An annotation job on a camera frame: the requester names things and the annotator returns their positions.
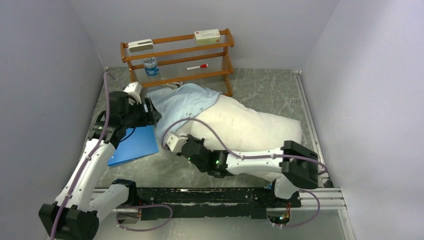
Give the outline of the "white pillow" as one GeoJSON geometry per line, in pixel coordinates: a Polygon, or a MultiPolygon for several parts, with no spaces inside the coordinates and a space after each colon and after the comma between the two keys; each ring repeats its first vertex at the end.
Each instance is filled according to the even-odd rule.
{"type": "Polygon", "coordinates": [[[285,141],[302,142],[298,120],[256,111],[227,96],[184,124],[180,131],[203,138],[210,150],[255,152],[282,147],[285,141]]]}

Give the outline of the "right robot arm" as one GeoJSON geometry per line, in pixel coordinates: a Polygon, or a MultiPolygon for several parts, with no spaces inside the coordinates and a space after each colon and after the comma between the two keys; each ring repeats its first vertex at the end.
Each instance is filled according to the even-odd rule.
{"type": "Polygon", "coordinates": [[[202,173],[215,178],[239,174],[276,174],[271,179],[273,191],[270,202],[282,207],[298,190],[315,190],[319,187],[318,154],[286,140],[282,147],[266,151],[240,152],[229,149],[209,150],[204,139],[192,135],[171,136],[166,144],[172,152],[185,157],[202,173]]]}

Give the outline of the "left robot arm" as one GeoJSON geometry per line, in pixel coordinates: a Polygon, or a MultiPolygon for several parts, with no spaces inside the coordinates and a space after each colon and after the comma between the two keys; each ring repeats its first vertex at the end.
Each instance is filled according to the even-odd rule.
{"type": "Polygon", "coordinates": [[[105,119],[89,131],[81,159],[68,183],[53,203],[44,203],[38,212],[52,240],[92,240],[100,223],[114,209],[141,203],[132,180],[116,179],[98,198],[92,199],[92,194],[126,131],[155,125],[160,118],[152,101],[135,91],[113,91],[107,95],[105,119]]]}

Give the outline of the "light blue pillowcase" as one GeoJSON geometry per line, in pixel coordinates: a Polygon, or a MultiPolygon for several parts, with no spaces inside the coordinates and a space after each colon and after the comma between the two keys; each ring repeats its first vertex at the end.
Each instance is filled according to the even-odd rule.
{"type": "Polygon", "coordinates": [[[183,84],[178,88],[170,86],[150,87],[146,96],[150,98],[155,109],[161,114],[156,124],[155,135],[164,146],[163,136],[170,132],[177,132],[184,124],[179,122],[169,127],[174,122],[185,118],[196,118],[202,112],[215,105],[222,97],[222,93],[208,87],[194,83],[183,84]]]}

